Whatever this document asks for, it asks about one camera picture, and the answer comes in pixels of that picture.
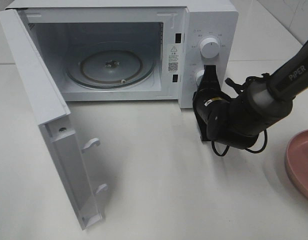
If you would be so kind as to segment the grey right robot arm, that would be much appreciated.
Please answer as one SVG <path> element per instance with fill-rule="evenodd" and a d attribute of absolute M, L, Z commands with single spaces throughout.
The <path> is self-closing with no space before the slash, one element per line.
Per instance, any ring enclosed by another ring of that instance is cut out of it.
<path fill-rule="evenodd" d="M 273 74 L 249 76 L 243 84 L 227 78 L 237 97 L 221 90 L 215 65 L 205 65 L 202 79 L 193 94 L 192 107 L 202 142 L 210 142 L 217 156 L 229 148 L 253 152 L 260 133 L 267 146 L 267 128 L 287 117 L 294 98 L 308 88 L 308 40 L 299 52 Z"/>

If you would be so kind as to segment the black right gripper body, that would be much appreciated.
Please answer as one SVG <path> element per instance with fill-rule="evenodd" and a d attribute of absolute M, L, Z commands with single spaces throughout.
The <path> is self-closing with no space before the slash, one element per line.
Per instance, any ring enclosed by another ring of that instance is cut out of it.
<path fill-rule="evenodd" d="M 220 88 L 199 87 L 193 95 L 193 111 L 202 142 L 220 141 L 227 129 L 231 97 Z"/>

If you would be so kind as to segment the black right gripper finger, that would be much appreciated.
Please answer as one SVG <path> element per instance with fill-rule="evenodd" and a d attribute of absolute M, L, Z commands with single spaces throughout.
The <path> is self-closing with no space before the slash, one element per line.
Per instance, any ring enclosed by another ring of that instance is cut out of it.
<path fill-rule="evenodd" d="M 205 65 L 204 66 L 202 84 L 204 87 L 218 87 L 219 86 L 216 65 Z"/>

